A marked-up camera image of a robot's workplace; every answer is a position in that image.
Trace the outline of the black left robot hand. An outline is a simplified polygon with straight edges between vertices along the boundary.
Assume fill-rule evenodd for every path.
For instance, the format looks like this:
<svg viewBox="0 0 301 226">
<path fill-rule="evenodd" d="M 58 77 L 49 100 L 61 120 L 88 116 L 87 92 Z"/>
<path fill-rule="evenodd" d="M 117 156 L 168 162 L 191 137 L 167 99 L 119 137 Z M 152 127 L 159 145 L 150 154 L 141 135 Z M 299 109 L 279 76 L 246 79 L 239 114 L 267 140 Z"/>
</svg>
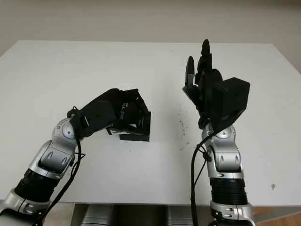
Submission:
<svg viewBox="0 0 301 226">
<path fill-rule="evenodd" d="M 91 135 L 102 129 L 126 132 L 133 135 L 149 135 L 151 112 L 138 89 L 110 89 L 86 106 L 84 134 Z"/>
</svg>

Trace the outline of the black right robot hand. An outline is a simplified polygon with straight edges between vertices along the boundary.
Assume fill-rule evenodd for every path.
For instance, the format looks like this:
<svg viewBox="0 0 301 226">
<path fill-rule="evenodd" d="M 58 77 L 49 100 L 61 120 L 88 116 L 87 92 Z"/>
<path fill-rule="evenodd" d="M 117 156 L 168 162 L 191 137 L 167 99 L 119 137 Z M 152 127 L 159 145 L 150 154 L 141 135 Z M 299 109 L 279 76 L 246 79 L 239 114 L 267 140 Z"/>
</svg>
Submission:
<svg viewBox="0 0 301 226">
<path fill-rule="evenodd" d="M 205 39 L 202 43 L 201 56 L 196 70 L 193 57 L 188 57 L 185 70 L 185 85 L 183 87 L 184 93 L 193 102 L 199 113 L 198 126 L 200 129 L 204 129 L 210 122 L 210 110 L 208 107 L 211 88 L 214 84 L 221 81 L 221 73 L 213 68 L 209 40 Z"/>
</svg>

